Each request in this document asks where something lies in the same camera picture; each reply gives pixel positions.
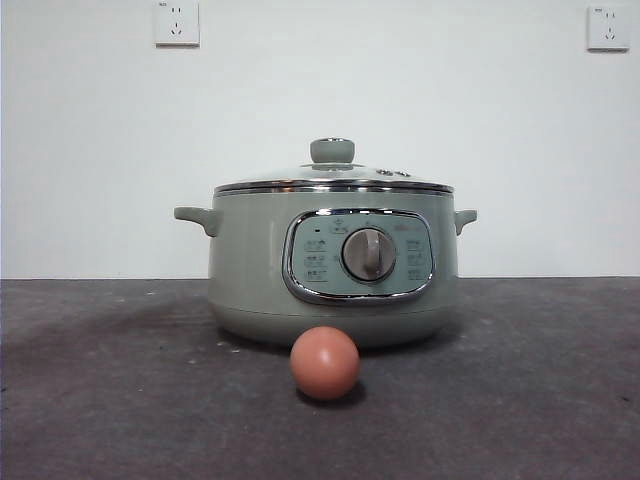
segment pot base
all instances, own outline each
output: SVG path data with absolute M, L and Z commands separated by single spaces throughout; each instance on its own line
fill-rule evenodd
M 381 347 L 426 338 L 448 320 L 453 308 L 362 317 L 276 315 L 211 304 L 218 325 L 241 337 L 291 346 L 306 330 L 329 326 L 344 331 L 359 348 Z

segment dial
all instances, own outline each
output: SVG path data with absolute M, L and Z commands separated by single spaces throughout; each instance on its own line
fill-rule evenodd
M 363 228 L 344 242 L 342 260 L 355 278 L 375 282 L 393 270 L 396 249 L 391 239 L 380 230 Z

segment wall outlet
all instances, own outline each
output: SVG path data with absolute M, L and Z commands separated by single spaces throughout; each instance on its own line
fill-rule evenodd
M 592 5 L 588 10 L 589 50 L 629 50 L 631 9 L 626 5 Z
M 159 1 L 153 12 L 156 45 L 200 45 L 198 2 Z

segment lid knob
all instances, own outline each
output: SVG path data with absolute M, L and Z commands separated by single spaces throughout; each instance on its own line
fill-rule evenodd
M 346 138 L 321 138 L 311 142 L 313 163 L 351 163 L 356 145 Z

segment glass lid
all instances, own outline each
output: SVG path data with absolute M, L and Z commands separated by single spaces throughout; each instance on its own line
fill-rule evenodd
M 353 162 L 355 144 L 345 138 L 322 138 L 311 143 L 313 163 L 276 170 L 269 176 L 222 185 L 216 194 L 271 191 L 390 191 L 396 189 L 453 193 L 447 185 L 430 183 L 409 173 L 372 168 Z

